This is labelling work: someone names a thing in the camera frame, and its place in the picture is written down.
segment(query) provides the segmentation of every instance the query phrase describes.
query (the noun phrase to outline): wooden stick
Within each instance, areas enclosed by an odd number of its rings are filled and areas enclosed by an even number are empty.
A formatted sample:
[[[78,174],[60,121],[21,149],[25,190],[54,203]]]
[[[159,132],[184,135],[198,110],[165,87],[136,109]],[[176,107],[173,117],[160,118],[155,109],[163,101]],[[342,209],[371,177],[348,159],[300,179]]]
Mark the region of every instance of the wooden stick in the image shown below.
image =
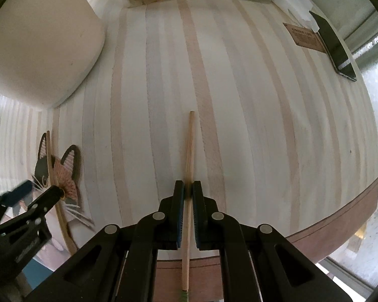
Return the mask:
[[[190,238],[192,226],[192,183],[195,156],[195,112],[189,113],[189,129],[186,146],[185,200],[182,228],[182,290],[189,291]]]
[[[48,186],[51,185],[58,185],[57,178],[54,175],[53,167],[52,167],[52,153],[50,150],[50,132],[46,132],[46,159],[47,159],[47,174],[48,174]],[[77,246],[74,243],[73,239],[69,236],[69,231],[67,230],[67,222],[65,221],[65,213],[61,208],[60,201],[55,204],[56,215],[59,221],[61,234],[63,235],[63,239],[65,240],[67,249],[69,250],[70,254],[73,255],[77,252]]]

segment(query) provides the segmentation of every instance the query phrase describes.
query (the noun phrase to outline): cat cutout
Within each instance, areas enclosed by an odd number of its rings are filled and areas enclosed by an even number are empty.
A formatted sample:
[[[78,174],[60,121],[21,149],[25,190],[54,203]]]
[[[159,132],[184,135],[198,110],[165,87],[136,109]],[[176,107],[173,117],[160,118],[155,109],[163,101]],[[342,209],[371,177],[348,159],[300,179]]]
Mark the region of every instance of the cat cutout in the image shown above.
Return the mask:
[[[75,184],[77,169],[80,161],[79,159],[79,149],[77,146],[71,145],[65,151],[61,159],[52,155],[51,165],[59,187],[65,192],[65,198],[62,199],[61,206],[65,212],[67,222],[77,219],[87,227],[92,228],[91,219],[79,212],[81,207],[79,205],[79,196],[77,193],[77,186]],[[47,188],[49,188],[46,133],[42,135],[41,142],[39,143],[38,161],[32,177],[34,179],[35,189],[38,192],[43,193]]]

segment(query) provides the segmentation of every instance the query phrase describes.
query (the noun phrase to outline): black phone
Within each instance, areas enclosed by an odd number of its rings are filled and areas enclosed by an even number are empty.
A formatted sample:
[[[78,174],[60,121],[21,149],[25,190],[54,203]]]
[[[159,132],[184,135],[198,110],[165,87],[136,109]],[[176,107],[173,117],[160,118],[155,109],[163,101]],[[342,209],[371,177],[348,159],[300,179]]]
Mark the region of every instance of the black phone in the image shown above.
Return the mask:
[[[329,25],[325,18],[313,13],[312,11],[310,11],[310,13],[317,21],[319,26],[318,34],[323,41],[335,71],[339,75],[355,82],[357,77],[350,62],[349,56],[340,43],[339,38],[333,31],[331,25]]]

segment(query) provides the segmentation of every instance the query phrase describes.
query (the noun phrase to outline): brown label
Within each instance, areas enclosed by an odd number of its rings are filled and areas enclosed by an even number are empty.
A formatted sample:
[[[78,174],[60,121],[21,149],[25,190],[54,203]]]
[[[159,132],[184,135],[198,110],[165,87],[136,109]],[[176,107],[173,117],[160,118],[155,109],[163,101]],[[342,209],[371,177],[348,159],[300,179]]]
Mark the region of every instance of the brown label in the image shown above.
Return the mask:
[[[326,50],[321,42],[318,33],[314,33],[311,29],[298,27],[283,23],[287,28],[295,44],[300,47],[307,47],[309,49],[317,50],[326,53]]]

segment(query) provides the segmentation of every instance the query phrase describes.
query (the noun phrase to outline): wooden tabletop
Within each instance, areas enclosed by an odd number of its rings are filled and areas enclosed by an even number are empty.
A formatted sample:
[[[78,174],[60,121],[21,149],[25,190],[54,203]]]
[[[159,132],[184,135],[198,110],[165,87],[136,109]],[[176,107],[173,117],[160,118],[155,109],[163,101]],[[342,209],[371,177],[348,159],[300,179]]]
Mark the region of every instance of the wooden tabletop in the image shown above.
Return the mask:
[[[351,82],[326,54],[295,45],[282,23],[296,23],[274,4],[91,4],[107,37],[77,91],[42,112],[0,96],[0,192],[30,177],[40,137],[51,130],[55,154],[81,149],[78,186],[95,230],[137,223],[183,179],[190,110],[194,178],[220,211],[246,225],[293,234],[378,177],[375,119],[360,72]],[[78,245],[94,234],[77,222],[71,231]],[[191,249],[192,258],[208,255]]]

